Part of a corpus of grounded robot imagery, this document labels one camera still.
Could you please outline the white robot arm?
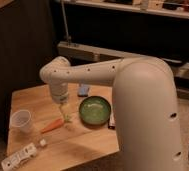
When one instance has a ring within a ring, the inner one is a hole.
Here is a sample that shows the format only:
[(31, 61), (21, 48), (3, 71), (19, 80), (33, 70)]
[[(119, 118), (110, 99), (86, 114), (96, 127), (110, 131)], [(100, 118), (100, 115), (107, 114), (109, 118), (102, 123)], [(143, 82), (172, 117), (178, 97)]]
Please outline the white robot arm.
[(40, 70), (52, 99), (63, 102), (69, 83), (110, 86), (124, 171), (184, 171), (177, 93), (163, 60), (133, 57), (72, 66), (57, 57)]

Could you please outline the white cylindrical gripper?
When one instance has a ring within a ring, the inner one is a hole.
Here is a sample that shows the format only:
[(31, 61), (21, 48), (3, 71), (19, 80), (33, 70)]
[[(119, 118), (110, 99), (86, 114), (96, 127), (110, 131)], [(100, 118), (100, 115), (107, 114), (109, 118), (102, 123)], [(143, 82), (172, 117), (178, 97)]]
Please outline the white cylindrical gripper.
[[(69, 93), (68, 93), (68, 84), (61, 83), (61, 84), (54, 84), (51, 86), (51, 97), (55, 103), (65, 103), (68, 100)], [(71, 106), (69, 103), (66, 105), (60, 104), (59, 110), (63, 119), (66, 122), (71, 122)]]

